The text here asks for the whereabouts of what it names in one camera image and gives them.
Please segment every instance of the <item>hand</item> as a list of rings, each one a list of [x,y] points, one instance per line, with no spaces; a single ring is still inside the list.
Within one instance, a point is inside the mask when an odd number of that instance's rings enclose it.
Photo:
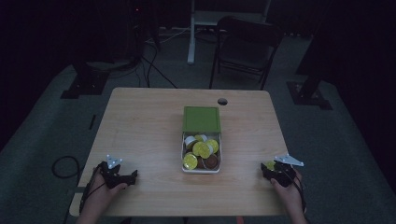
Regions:
[[[96,171],[92,181],[90,193],[92,194],[85,201],[84,207],[77,220],[77,224],[91,224],[96,223],[99,217],[106,211],[110,203],[116,195],[123,189],[128,187],[127,184],[118,184],[115,188],[109,189],[105,184],[105,180],[100,174],[101,168]]]
[[[300,184],[300,181],[303,177],[296,169],[294,169],[294,171],[296,172],[296,178],[294,178],[294,182],[299,185],[301,189],[302,186]],[[280,200],[285,205],[286,211],[290,216],[291,223],[307,223],[304,217],[301,195],[297,188],[293,184],[290,184],[289,186],[284,188],[273,178],[271,179],[271,184],[274,186],[274,189],[279,195]]]

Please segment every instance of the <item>gray carpet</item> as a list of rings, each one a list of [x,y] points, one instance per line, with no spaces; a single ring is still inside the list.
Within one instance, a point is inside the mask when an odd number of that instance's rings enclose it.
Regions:
[[[213,36],[197,40],[195,65],[187,65],[189,39],[181,35],[162,43],[154,65],[179,88],[207,89],[214,45]],[[276,54],[265,90],[269,91],[289,152],[304,161],[299,170],[307,185],[307,216],[312,223],[395,223],[396,197],[380,173],[359,130],[349,116],[337,89],[320,83],[319,89],[333,110],[295,105],[287,81],[304,81],[295,75],[309,40],[285,37]],[[152,60],[154,49],[146,47]],[[93,63],[99,68],[113,64]],[[0,154],[0,223],[63,223],[73,197],[76,177],[61,179],[51,165],[62,156],[76,157],[83,166],[106,103],[116,87],[146,87],[147,63],[135,71],[111,73],[102,95],[60,99],[76,73],[66,67],[52,80],[34,109]],[[216,76],[214,89],[257,90],[255,77],[224,70]],[[154,68],[151,88],[173,88]],[[72,160],[56,167],[72,174]],[[104,217],[100,223],[120,223],[122,218]],[[67,223],[74,223],[67,216]],[[289,223],[286,217],[245,217],[245,223]]]

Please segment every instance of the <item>table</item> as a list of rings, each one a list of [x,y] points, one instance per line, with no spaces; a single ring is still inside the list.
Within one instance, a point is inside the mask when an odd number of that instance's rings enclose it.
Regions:
[[[251,21],[265,22],[267,19],[268,8],[271,0],[264,1],[262,13],[244,13],[244,12],[224,12],[224,11],[202,11],[195,10],[195,0],[191,0],[191,31],[190,31],[190,45],[189,55],[187,58],[188,64],[195,62],[195,25],[210,25],[216,26],[218,21],[225,16],[236,16]]]
[[[225,98],[227,105],[219,105]],[[221,168],[213,175],[182,172],[185,105],[218,106]],[[106,154],[122,158],[121,175],[135,169],[134,186],[107,209],[115,217],[271,216],[285,214],[260,164],[287,153],[266,91],[116,88],[109,99],[79,187]],[[78,216],[81,193],[70,214]]]

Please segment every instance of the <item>black chair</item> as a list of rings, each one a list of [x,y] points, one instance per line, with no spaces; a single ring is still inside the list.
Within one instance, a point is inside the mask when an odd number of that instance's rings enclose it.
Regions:
[[[216,67],[218,73],[221,67],[227,67],[260,76],[262,90],[284,32],[270,23],[227,16],[218,21],[216,34],[209,89],[212,89]]]

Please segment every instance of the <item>green lid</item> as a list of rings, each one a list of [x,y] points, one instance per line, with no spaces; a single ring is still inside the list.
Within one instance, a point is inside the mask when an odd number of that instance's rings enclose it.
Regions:
[[[184,106],[183,132],[220,133],[219,108]]]

